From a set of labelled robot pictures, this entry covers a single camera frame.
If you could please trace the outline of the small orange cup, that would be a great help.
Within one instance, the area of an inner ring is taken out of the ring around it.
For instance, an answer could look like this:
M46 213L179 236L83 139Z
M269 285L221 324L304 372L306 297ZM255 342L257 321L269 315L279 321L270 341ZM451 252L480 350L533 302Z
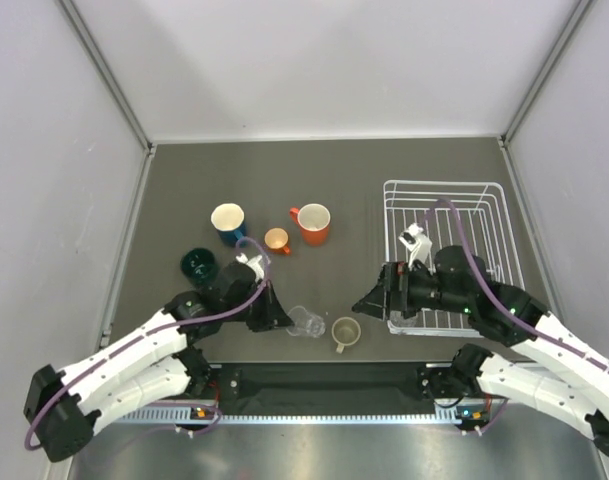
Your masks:
M289 235L283 228L271 228L264 236L266 247L273 253L290 255Z

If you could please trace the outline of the dark green glass cup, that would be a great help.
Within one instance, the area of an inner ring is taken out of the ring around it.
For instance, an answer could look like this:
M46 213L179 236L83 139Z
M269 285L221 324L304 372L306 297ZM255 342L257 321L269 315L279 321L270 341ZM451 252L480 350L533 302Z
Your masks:
M192 286L200 287L217 276L218 265L210 250L194 248L182 257L180 270Z

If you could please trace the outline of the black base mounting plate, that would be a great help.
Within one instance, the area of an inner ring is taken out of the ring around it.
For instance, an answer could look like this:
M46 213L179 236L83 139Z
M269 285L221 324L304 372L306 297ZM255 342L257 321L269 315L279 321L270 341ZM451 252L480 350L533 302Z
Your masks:
M227 415L395 415L460 400L445 372L416 362L225 363L210 382Z

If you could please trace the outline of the large orange mug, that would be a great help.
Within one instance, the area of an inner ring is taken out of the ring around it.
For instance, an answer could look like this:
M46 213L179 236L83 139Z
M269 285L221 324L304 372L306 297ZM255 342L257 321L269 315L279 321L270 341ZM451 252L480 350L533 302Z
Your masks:
M289 214L308 245L321 246L325 243L330 230L331 214L324 205L312 203L301 208L291 208Z

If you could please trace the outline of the clear glass cup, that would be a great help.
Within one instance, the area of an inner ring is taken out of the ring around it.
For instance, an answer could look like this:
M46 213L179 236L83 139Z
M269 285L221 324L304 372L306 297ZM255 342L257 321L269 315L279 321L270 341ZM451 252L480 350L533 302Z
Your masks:
M417 316L406 318L402 312L393 311L387 321L390 331L406 330L415 328L417 325Z
M324 319L303 306L295 306L288 312L293 324L286 331L294 337L320 338L326 331Z

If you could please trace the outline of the beige ceramic cup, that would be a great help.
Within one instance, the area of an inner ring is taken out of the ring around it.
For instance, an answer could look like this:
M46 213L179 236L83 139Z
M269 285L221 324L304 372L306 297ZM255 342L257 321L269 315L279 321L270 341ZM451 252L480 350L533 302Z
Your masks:
M355 345L361 337L361 326L351 317L338 318L332 325L331 335L336 344L335 352L342 354L348 347Z

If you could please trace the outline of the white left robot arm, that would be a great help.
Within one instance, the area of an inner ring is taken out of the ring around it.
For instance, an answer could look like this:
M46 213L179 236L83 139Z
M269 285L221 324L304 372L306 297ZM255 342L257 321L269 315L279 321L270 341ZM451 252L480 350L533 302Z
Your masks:
M211 367L199 341L226 323L262 333L291 325L268 278L270 262L238 255L216 278L176 295L140 327L77 363L37 370L23 413L28 451L57 463L121 417L168 397L198 397Z

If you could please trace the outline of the blue mug white interior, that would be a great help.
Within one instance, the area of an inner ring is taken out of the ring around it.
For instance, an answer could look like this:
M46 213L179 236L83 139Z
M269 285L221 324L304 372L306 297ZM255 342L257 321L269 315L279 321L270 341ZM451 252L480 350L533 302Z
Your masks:
M234 247L246 235L245 213L235 203L218 205L212 211L210 220L220 240L227 246Z

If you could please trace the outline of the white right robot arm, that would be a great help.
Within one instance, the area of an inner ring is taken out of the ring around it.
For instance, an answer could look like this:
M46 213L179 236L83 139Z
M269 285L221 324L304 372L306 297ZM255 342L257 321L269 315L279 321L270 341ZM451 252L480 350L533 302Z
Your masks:
M466 248L439 250L434 265L429 269L418 259L384 263L353 312L381 320L412 318L422 310L466 315L484 338L550 374L537 375L467 344L453 358L444 385L459 396L488 394L527 405L573 427L609 457L609 359L526 291L492 280L483 260Z

